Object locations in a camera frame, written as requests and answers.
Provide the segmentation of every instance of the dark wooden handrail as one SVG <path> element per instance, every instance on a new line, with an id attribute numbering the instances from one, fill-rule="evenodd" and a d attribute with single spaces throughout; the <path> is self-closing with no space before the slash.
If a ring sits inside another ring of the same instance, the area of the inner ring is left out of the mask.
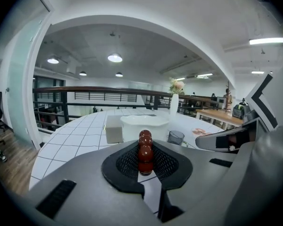
<path id="1" fill-rule="evenodd" d="M 35 88 L 33 93 L 43 93 L 43 92 L 96 92 L 96 93 L 117 93 L 117 94 L 133 94 L 142 96 L 161 96 L 161 97 L 172 97 L 172 94 L 146 90 L 146 89 L 128 89 L 128 88 L 111 88 L 111 87 L 97 87 L 97 86 L 62 86 L 62 87 L 45 87 L 45 88 Z M 180 99 L 194 100 L 201 102 L 209 102 L 211 104 L 218 104 L 218 102 L 213 100 L 207 100 L 195 96 L 183 96 L 179 95 Z"/>

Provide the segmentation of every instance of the metal railing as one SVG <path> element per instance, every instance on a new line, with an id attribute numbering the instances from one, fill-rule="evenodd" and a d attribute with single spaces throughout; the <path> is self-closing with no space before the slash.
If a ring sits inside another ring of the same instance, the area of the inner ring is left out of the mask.
<path id="1" fill-rule="evenodd" d="M 75 100 L 83 99 L 92 101 L 90 103 L 72 103 L 67 101 L 67 93 L 74 92 Z M 61 102 L 47 102 L 47 101 L 34 101 L 35 104 L 43 104 L 48 105 L 47 107 L 56 108 L 60 107 L 63 111 L 63 114 L 60 113 L 49 113 L 46 111 L 40 111 L 39 108 L 36 108 L 34 113 L 36 115 L 45 115 L 45 116 L 56 116 L 63 117 L 65 123 L 69 122 L 69 118 L 79 118 L 77 115 L 69 115 L 68 114 L 68 106 L 69 105 L 78 105 L 78 106 L 112 106 L 123 108 L 137 108 L 144 107 L 147 109 L 157 110 L 158 108 L 170 108 L 172 95 L 166 92 L 161 91 L 153 91 L 153 90 L 144 90 L 144 89 L 127 89 L 127 88 L 109 88 L 109 87 L 87 87 L 87 86 L 65 86 L 65 87 L 48 87 L 48 88 L 36 88 L 33 89 L 33 93 L 37 95 L 47 94 L 47 99 L 53 96 L 53 100 L 55 101 L 55 96 L 59 94 Z M 145 101 L 144 105 L 131 104 L 130 102 L 137 101 L 137 95 L 146 96 L 146 98 L 150 98 Z M 120 101 L 120 102 L 128 102 L 126 104 L 104 104 L 104 103 L 95 103 L 94 100 L 102 100 L 102 101 Z M 183 114 L 190 114 L 190 112 L 195 111 L 196 109 L 218 109 L 218 102 L 207 100 L 194 96 L 183 96 L 179 95 L 179 107 L 178 112 Z M 37 123 L 52 126 L 52 127 L 61 127 L 60 124 L 48 123 L 45 121 L 37 120 Z"/>

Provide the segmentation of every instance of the red ball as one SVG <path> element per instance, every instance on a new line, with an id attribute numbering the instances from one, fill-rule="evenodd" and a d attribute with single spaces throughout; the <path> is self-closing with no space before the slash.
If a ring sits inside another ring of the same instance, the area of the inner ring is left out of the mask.
<path id="1" fill-rule="evenodd" d="M 152 146 L 152 145 L 153 145 L 152 137 L 150 137 L 150 136 L 141 136 L 141 137 L 138 139 L 138 145 L 139 145 L 140 147 L 143 146 L 143 145 Z"/>
<path id="2" fill-rule="evenodd" d="M 138 160 L 140 162 L 150 162 L 154 158 L 153 151 L 149 145 L 143 145 L 138 151 Z"/>
<path id="3" fill-rule="evenodd" d="M 153 171 L 153 163 L 138 163 L 138 171 L 140 171 L 141 174 L 150 174 Z"/>
<path id="4" fill-rule="evenodd" d="M 140 137 L 141 137 L 141 136 L 149 136 L 149 137 L 152 137 L 151 132 L 149 132 L 148 130 L 142 130 L 142 131 L 140 132 Z"/>

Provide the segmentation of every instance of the wooden floor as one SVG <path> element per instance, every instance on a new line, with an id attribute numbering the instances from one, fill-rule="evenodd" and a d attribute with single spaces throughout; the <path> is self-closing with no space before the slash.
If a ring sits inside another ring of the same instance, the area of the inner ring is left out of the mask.
<path id="1" fill-rule="evenodd" d="M 8 161 L 0 160 L 0 180 L 9 190 L 24 195 L 28 191 L 30 175 L 38 152 L 31 146 L 21 144 L 11 130 L 0 134 L 1 151 L 7 156 Z"/>

